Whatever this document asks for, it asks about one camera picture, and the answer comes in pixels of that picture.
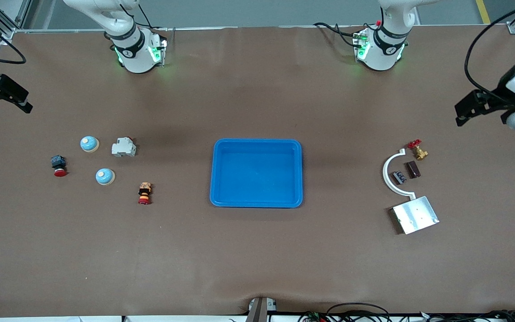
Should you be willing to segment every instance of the white curved handle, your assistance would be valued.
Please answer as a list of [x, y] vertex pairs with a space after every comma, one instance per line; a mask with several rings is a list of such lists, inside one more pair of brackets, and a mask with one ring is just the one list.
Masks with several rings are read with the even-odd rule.
[[391, 181], [391, 178], [388, 176], [388, 164], [391, 163], [391, 161], [395, 158], [395, 157], [400, 157], [401, 155], [406, 155], [405, 153], [405, 149], [400, 149], [399, 150], [399, 153], [395, 154], [395, 155], [392, 155], [391, 157], [389, 157], [389, 159], [387, 159], [383, 165], [383, 180], [384, 182], [387, 184], [387, 186], [393, 191], [393, 192], [396, 192], [397, 194], [399, 195], [403, 195], [403, 196], [407, 196], [409, 197], [411, 200], [415, 200], [417, 199], [417, 196], [415, 195], [414, 192], [407, 192], [407, 191], [404, 191], [404, 190], [401, 190], [399, 189], [397, 186], [394, 185], [394, 183]]

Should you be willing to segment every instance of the blue tray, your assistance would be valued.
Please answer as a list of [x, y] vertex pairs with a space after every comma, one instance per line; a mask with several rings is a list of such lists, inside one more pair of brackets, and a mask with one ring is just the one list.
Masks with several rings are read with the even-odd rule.
[[210, 201], [218, 207], [298, 207], [303, 201], [301, 145], [281, 139], [218, 140]]

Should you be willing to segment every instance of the table surface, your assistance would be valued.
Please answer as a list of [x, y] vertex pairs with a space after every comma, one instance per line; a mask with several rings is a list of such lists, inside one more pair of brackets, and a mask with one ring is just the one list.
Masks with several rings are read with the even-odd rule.
[[[144, 75], [120, 68], [100, 33], [17, 34], [27, 64], [0, 73], [34, 108], [0, 102], [0, 316], [236, 314], [256, 296], [279, 310], [515, 309], [515, 131], [498, 114], [454, 122], [481, 28], [415, 27], [386, 72], [318, 29], [176, 32], [166, 67]], [[515, 36], [497, 26], [470, 65], [490, 88], [513, 63]], [[85, 135], [98, 151], [80, 150]], [[135, 157], [110, 155], [121, 136]], [[300, 141], [303, 204], [213, 206], [222, 137]], [[387, 209], [407, 199], [380, 173], [416, 138], [429, 156], [404, 187], [440, 223], [404, 235]], [[49, 163], [58, 153], [64, 178]], [[110, 186], [94, 180], [102, 167]], [[137, 204], [143, 181], [149, 206]]]

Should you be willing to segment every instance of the orange and black toy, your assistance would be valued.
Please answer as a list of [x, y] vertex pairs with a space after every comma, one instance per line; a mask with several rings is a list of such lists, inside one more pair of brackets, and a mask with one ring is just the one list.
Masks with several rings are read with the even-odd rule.
[[150, 194], [152, 193], [152, 185], [150, 182], [143, 182], [139, 187], [139, 204], [150, 204]]

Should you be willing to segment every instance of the red valve handle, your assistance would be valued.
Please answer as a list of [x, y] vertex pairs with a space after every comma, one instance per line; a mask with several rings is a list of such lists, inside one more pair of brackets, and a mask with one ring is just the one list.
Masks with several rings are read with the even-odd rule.
[[421, 144], [422, 141], [419, 140], [419, 139], [416, 139], [415, 141], [412, 141], [412, 142], [409, 142], [409, 144], [407, 145], [407, 147], [409, 147], [409, 149], [414, 149], [415, 147], [417, 147], [417, 145]]

